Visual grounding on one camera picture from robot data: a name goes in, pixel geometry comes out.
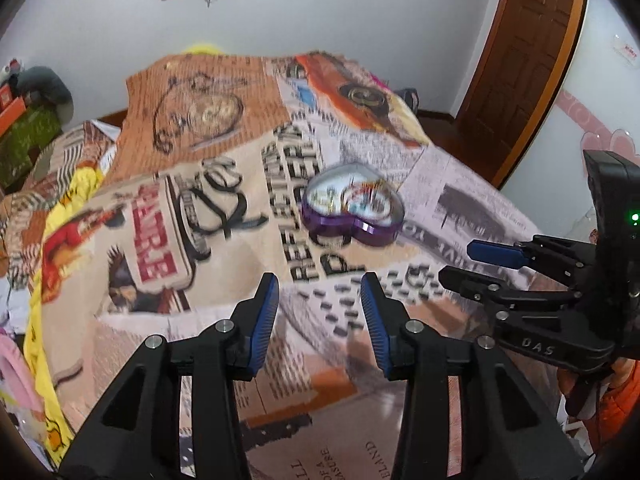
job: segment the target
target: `wall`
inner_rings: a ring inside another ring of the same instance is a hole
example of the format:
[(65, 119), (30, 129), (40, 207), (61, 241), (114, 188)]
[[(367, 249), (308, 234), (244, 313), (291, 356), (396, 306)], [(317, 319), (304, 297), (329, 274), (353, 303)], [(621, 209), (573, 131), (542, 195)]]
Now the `wall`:
[(0, 60), (48, 65), (74, 96), (72, 123), (127, 106), (124, 80), (211, 42), (236, 54), (311, 49), (359, 60), (421, 107), (449, 112), (488, 0), (26, 0)]
[(502, 188), (545, 234), (567, 234), (592, 207), (583, 148), (635, 158), (640, 146), (640, 68), (615, 51), (615, 35), (638, 52), (609, 0), (588, 0), (563, 91)]
[(476, 73), (476, 68), (478, 67), (480, 57), (482, 56), (484, 45), (486, 44), (486, 40), (489, 37), (491, 26), (494, 24), (495, 11), (498, 9), (499, 2), (500, 0), (487, 1), (486, 9), (484, 10), (484, 17), (482, 18), (480, 31), (478, 33), (478, 38), (476, 39), (476, 44), (474, 45), (473, 52), (471, 53), (469, 63), (466, 66), (465, 74), (463, 75), (462, 81), (460, 82), (458, 94), (456, 95), (456, 98), (453, 101), (453, 105), (451, 106), (450, 113), (453, 117), (456, 117), (458, 112), (460, 111), (462, 101), (465, 100), (466, 91), (469, 89), (471, 80)]

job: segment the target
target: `orange sleeve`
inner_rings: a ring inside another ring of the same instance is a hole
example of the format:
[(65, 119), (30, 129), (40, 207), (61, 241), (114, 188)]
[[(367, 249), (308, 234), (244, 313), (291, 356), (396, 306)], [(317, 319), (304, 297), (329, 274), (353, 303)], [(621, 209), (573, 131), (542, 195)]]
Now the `orange sleeve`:
[(596, 421), (597, 416), (584, 421), (589, 432), (591, 447), (595, 452), (622, 428), (636, 405), (638, 397), (640, 397), (640, 367), (636, 361), (634, 371), (626, 383), (619, 388), (609, 390), (602, 397), (598, 407), (600, 423)]

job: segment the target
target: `baseboard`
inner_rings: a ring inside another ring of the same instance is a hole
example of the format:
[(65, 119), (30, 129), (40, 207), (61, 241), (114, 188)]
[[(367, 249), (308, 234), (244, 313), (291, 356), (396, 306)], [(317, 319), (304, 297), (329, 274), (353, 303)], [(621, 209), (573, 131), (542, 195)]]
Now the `baseboard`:
[(446, 112), (431, 112), (430, 110), (418, 110), (418, 117), (427, 117), (429, 119), (439, 119), (441, 121), (447, 121), (447, 123), (453, 124), (455, 118), (451, 114)]

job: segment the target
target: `brown door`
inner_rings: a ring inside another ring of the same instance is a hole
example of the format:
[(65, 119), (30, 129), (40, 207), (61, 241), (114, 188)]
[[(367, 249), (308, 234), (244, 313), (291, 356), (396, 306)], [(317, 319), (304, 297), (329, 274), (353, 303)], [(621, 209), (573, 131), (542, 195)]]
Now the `brown door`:
[[(481, 142), (488, 149), (492, 174), (483, 176), (494, 186), (501, 184), (500, 180), (509, 173), (511, 168), (503, 167), (508, 158), (513, 159), (511, 166), (514, 166), (532, 139), (542, 118), (540, 114), (536, 124), (530, 127), (536, 108), (542, 107), (544, 112), (555, 95), (569, 59), (567, 52), (558, 67), (559, 54), (563, 44), (568, 51), (574, 45), (578, 27), (569, 41), (565, 41), (565, 36), (572, 11), (574, 15), (578, 11), (579, 21), (583, 1), (500, 1), (476, 76), (456, 119), (465, 138)], [(559, 72), (558, 81), (549, 85), (554, 68)], [(527, 125), (530, 138), (522, 142)], [(520, 152), (513, 156), (520, 144)]]

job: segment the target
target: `heart-shaped tin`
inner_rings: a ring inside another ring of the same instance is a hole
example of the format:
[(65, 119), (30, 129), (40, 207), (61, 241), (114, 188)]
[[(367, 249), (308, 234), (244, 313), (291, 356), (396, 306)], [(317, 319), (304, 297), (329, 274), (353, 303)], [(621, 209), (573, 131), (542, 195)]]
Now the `heart-shaped tin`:
[(302, 222), (312, 235), (351, 235), (382, 247), (396, 239), (403, 220), (398, 193), (364, 164), (324, 170), (309, 181), (302, 197)]

